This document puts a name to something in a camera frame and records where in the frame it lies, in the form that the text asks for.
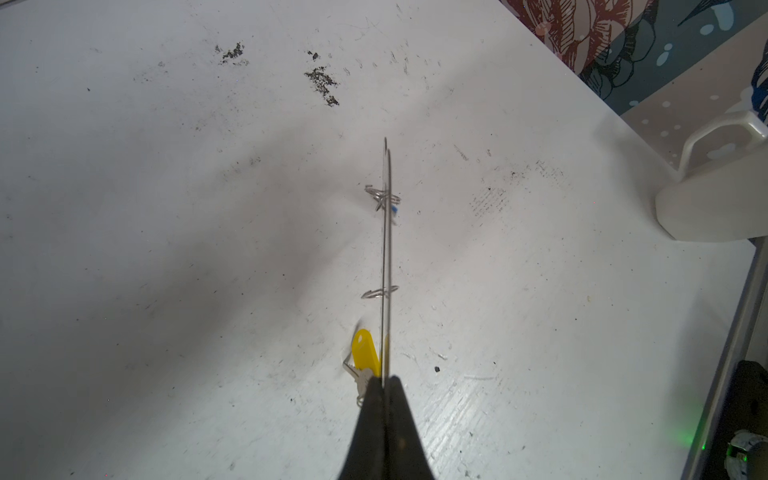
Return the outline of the silver metal keyring carabiner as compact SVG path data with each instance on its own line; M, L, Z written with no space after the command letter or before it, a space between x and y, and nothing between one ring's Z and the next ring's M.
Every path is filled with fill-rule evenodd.
M381 361L381 384L385 388L389 377L391 376L390 364L390 336L391 336L391 313L393 293L398 290L398 286L393 283L393 227L395 225L395 216L401 204L401 198L393 191L392 176L392 154L389 148L387 138L383 143L383 169L382 186L375 187L366 185L365 191L376 202L376 211L383 213L382 226L382 261L381 261L381 282L380 287L374 290L366 291L363 299L379 299L380 308L380 361Z

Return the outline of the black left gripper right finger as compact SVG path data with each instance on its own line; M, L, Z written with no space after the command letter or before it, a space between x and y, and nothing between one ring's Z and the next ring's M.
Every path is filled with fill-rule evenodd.
M384 397L384 478L434 480L399 377L387 380Z

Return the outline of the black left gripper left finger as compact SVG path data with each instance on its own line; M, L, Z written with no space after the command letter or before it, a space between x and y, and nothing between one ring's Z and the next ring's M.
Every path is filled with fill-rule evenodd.
M373 379L367 386L339 479L384 479L385 447L384 393L381 381Z

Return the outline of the yellow capped key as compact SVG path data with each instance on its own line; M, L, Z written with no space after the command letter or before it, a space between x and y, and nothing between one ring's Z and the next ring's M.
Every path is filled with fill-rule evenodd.
M357 329L355 331L342 366L355 382L357 389L356 404L358 407L361 407L368 384L374 379L381 378L381 360L369 330Z

